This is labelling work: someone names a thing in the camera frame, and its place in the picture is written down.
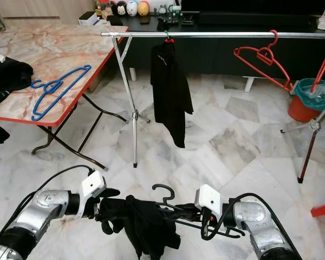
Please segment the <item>blue plastic hanger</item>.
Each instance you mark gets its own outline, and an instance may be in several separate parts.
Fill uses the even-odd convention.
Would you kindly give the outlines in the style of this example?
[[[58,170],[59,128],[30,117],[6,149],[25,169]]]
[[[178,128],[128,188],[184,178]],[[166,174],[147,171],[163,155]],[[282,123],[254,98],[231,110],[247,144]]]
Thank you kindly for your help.
[[[89,64],[83,65],[82,67],[78,67],[76,69],[71,70],[70,72],[64,74],[63,76],[59,77],[58,79],[51,80],[46,83],[41,83],[42,80],[34,80],[30,86],[33,89],[37,88],[42,88],[43,89],[43,94],[39,96],[38,100],[36,101],[33,109],[32,109],[32,115],[31,115],[31,120],[32,121],[40,121],[44,118],[46,114],[51,111],[51,109],[56,106],[56,104],[62,99],[62,97],[65,96],[65,94],[74,86],[76,83],[78,83],[85,75],[91,70],[91,66]],[[74,79],[71,84],[68,85],[68,87],[63,88],[62,85],[64,84],[64,80],[67,77],[70,77],[71,74],[74,74],[76,72],[81,72],[81,74]],[[38,111],[38,109],[41,106],[41,103],[43,102],[44,98],[47,97],[49,94],[54,94],[55,92],[58,92],[59,89],[62,89],[61,93],[55,97],[52,101],[51,104],[46,106],[46,108],[43,111]]]

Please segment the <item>red plastic hanger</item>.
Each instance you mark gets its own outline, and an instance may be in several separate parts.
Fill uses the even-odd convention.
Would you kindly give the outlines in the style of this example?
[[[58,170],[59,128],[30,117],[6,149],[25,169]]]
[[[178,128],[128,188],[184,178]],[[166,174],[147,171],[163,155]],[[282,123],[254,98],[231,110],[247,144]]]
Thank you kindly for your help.
[[[273,52],[272,47],[277,44],[277,41],[279,40],[279,35],[276,30],[270,30],[271,33],[274,33],[274,41],[269,43],[266,47],[261,47],[259,49],[250,47],[249,45],[245,45],[244,47],[237,47],[233,50],[234,56],[239,59],[241,62],[244,62],[245,65],[249,66],[251,69],[253,69],[255,72],[259,73],[260,76],[264,77],[264,79],[268,79],[277,86],[281,87],[287,92],[294,91],[294,84],[291,81],[291,77],[289,76],[289,73],[284,69],[284,67],[281,65],[281,63],[276,59],[275,54]],[[267,66],[273,66],[276,65],[276,67],[279,69],[279,71],[282,73],[282,75],[285,78],[284,82],[279,82],[273,77],[270,77],[267,73],[263,72],[261,69],[257,68],[251,62],[244,59],[244,57],[241,56],[242,50],[249,50],[251,52],[254,52],[256,54],[257,59],[259,61],[264,62]]]
[[[313,82],[311,90],[310,90],[311,93],[314,93],[316,91],[316,88],[324,74],[325,74],[325,58],[324,58],[321,66],[320,66],[320,69],[318,70],[318,73],[314,79],[314,82]]]

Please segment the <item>orange bin green liner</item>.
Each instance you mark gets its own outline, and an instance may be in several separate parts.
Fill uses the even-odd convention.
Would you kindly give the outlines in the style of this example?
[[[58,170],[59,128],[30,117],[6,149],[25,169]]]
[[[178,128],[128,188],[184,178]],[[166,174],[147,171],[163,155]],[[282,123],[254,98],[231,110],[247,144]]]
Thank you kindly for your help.
[[[306,77],[294,84],[294,96],[287,111],[292,119],[307,123],[325,111],[325,80],[320,80],[313,90],[315,80]]]

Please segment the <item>crumpled black garment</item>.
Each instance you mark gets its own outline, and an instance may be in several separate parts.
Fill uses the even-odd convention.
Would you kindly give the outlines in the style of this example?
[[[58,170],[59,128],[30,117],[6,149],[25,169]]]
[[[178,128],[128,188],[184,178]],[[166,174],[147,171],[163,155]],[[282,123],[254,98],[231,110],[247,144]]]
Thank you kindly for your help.
[[[33,67],[22,61],[5,57],[0,60],[0,103],[16,90],[27,88],[34,74]],[[0,126],[0,144],[3,144],[10,134]]]

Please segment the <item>black TV console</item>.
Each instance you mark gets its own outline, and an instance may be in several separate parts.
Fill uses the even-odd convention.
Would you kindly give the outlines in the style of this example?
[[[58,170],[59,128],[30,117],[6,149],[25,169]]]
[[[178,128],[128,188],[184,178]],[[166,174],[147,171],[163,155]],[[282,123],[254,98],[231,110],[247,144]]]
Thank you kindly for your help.
[[[192,25],[167,25],[170,32],[278,32],[319,33],[317,19],[306,27],[294,25],[221,25],[199,24],[198,14],[191,14]],[[265,47],[273,38],[175,38],[177,59],[183,71],[192,74],[259,76],[233,54],[237,47]],[[279,38],[272,47],[276,59],[292,80],[315,77],[325,59],[325,40]],[[284,79],[276,66],[267,66],[256,54],[243,50],[241,56],[275,79]]]

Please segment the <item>white rectangular box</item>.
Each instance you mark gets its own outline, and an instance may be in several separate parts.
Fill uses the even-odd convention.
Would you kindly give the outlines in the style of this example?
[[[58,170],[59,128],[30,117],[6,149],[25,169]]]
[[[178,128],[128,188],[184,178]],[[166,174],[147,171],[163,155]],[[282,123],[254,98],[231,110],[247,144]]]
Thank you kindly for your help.
[[[100,24],[100,20],[100,16],[95,11],[87,11],[79,17],[78,23],[79,25],[84,25],[84,27],[92,27],[93,25]]]

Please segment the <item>silver metal clothes rack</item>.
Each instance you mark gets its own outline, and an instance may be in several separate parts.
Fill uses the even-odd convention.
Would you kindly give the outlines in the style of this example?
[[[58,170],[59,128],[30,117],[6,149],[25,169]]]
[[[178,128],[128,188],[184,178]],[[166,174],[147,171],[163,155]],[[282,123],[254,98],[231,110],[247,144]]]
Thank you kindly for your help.
[[[133,166],[138,166],[138,137],[137,137],[137,122],[141,117],[140,112],[135,106],[133,101],[133,95],[126,78],[124,60],[128,52],[129,45],[133,42],[133,38],[136,37],[164,37],[164,38],[274,38],[274,41],[266,48],[270,50],[270,47],[274,46],[281,37],[283,38],[296,38],[296,39],[311,39],[311,40],[325,40],[325,33],[308,33],[308,32],[102,32],[102,37],[110,37],[114,44],[114,52],[121,72],[121,78],[125,84],[125,90],[129,96],[129,104],[132,109],[131,117],[133,119]],[[311,139],[309,140],[309,147],[306,156],[303,161],[303,168],[301,175],[298,177],[298,183],[301,184],[304,181],[304,175],[308,169],[309,159],[316,141],[317,134],[321,130],[321,123],[325,119],[324,111],[312,119],[308,128],[312,129]]]

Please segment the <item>white round plush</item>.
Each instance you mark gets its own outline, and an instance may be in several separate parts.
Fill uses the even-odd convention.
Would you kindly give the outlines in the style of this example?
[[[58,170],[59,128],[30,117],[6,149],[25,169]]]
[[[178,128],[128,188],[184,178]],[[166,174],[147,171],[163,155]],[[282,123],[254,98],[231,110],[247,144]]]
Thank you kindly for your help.
[[[136,16],[138,14],[138,2],[136,0],[130,0],[126,3],[126,12],[130,16]]]

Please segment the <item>glass jar red lid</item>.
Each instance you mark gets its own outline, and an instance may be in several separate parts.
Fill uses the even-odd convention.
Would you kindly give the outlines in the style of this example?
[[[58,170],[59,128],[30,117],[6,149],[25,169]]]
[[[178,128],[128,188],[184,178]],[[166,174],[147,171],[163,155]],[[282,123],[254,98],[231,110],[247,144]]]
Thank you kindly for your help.
[[[108,16],[113,14],[111,0],[99,0],[101,16],[106,19]]]

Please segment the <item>yellow round plush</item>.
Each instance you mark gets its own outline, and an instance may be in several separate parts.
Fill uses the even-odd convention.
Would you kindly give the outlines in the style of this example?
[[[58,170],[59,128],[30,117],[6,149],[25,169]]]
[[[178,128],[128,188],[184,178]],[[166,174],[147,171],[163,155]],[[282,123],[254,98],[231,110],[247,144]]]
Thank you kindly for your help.
[[[138,15],[140,16],[148,16],[150,14],[150,4],[147,0],[140,0],[138,2]]]

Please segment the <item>green circuit board device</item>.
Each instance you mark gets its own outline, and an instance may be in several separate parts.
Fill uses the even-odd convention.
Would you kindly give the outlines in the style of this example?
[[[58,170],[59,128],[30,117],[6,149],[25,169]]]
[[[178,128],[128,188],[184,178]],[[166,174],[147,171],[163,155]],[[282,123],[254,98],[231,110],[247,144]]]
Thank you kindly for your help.
[[[168,5],[167,7],[167,17],[165,22],[167,24],[179,24],[182,18],[181,15],[181,5]]]

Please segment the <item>beige wooden cabinet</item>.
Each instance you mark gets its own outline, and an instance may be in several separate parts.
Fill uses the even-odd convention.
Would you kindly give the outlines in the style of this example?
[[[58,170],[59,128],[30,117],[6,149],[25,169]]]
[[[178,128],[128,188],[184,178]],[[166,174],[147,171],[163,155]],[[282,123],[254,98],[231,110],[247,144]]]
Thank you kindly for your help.
[[[95,0],[0,0],[0,17],[9,23],[78,24],[95,10]]]

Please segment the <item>black soundbar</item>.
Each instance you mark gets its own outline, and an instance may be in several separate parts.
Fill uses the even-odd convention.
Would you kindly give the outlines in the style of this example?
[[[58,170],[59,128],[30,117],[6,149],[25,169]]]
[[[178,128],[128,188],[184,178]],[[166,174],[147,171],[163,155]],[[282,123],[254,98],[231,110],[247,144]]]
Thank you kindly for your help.
[[[308,27],[314,21],[310,15],[244,14],[200,12],[199,24],[273,25],[273,27]]]

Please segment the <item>black flat-screen television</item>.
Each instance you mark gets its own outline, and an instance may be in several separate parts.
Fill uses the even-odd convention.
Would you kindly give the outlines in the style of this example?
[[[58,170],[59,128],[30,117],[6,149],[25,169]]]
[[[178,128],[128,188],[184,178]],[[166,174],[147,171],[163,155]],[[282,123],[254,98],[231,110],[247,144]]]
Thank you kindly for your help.
[[[180,0],[182,11],[290,15],[320,14],[325,0]]]

